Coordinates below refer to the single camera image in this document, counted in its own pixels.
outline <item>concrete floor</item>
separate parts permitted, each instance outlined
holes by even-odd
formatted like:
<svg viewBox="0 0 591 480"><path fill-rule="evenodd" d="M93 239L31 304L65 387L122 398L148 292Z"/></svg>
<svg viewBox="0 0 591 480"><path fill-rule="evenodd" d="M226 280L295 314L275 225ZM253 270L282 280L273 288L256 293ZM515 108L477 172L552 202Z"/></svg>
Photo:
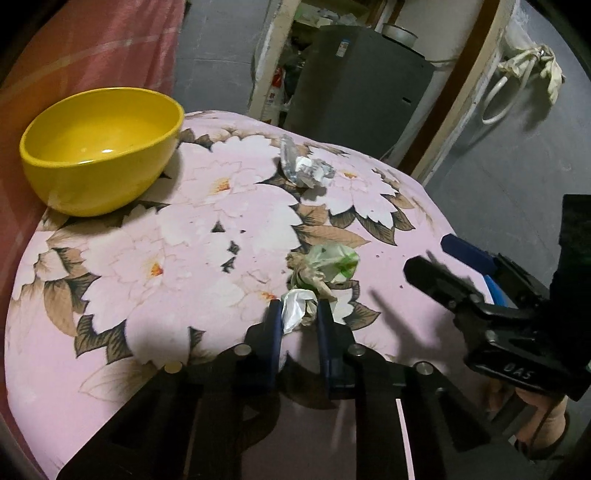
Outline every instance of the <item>concrete floor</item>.
<svg viewBox="0 0 591 480"><path fill-rule="evenodd" d="M562 196L591 192L591 82L554 27L523 9L530 37L554 50L566 77L556 105L537 79L501 123L486 127L476 115L426 189L459 236L549 285ZM591 393L574 406L591 419Z"/></svg>

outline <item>pink floral tablecloth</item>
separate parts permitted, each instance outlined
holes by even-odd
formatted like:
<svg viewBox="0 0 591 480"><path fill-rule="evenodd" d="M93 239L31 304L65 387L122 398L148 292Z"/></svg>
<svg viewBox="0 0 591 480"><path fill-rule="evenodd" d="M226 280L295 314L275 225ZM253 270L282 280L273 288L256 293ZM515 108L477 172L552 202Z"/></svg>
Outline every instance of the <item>pink floral tablecloth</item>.
<svg viewBox="0 0 591 480"><path fill-rule="evenodd" d="M285 256L330 241L356 249L353 280L334 289L334 316L387 358L428 360L476 399L451 315L404 280L431 256L484 280L441 251L452 228L423 188L346 148L291 136L337 171L326 190L299 189L278 166L284 131L245 116L186 116L155 184L111 214L48 211L28 244L7 318L12 413L50 479L165 362L208 361L242 341L287 291ZM245 478L354 478L354 409L320 392L316 334L283 339L281 415L243 458Z"/></svg>

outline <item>wooden door frame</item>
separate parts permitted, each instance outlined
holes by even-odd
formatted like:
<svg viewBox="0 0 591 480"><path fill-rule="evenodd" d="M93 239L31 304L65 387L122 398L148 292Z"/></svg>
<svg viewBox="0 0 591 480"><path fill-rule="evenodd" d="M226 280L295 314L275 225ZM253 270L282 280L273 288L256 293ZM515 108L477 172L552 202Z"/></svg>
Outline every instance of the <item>wooden door frame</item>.
<svg viewBox="0 0 591 480"><path fill-rule="evenodd" d="M458 125L475 106L481 80L489 75L514 7L515 0L482 2L454 69L398 166L401 171L424 183L441 162L459 134Z"/></svg>

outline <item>crumpled plastic bag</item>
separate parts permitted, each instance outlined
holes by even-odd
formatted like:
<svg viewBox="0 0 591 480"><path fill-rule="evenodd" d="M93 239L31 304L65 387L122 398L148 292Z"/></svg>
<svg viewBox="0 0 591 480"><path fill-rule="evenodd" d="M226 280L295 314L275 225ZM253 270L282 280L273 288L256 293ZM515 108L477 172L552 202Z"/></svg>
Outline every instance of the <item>crumpled plastic bag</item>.
<svg viewBox="0 0 591 480"><path fill-rule="evenodd" d="M335 301L327 283L342 283L353 277L359 255L351 247L336 242L315 245L307 255L291 252L287 266L292 269L291 288L305 288L319 298Z"/></svg>
<svg viewBox="0 0 591 480"><path fill-rule="evenodd" d="M328 187L335 177L334 168L324 160L298 155L289 135L281 137L281 169L287 180L298 187Z"/></svg>
<svg viewBox="0 0 591 480"><path fill-rule="evenodd" d="M350 280L357 269L359 255L351 247L334 242L315 245L307 255L291 252L286 260L294 272L291 290L281 297L284 335L314 321L318 300L328 299L334 309L337 298L327 283Z"/></svg>

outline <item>white wall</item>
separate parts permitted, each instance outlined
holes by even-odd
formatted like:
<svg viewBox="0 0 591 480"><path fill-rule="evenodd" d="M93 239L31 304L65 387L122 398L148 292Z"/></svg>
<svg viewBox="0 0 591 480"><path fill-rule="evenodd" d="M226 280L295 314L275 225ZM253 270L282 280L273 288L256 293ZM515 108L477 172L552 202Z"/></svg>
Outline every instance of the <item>white wall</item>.
<svg viewBox="0 0 591 480"><path fill-rule="evenodd" d="M482 0L407 0L396 24L418 37L414 49L427 60L446 60L462 52L481 6ZM452 68L453 63L437 66L423 99L387 160L391 165L402 160Z"/></svg>

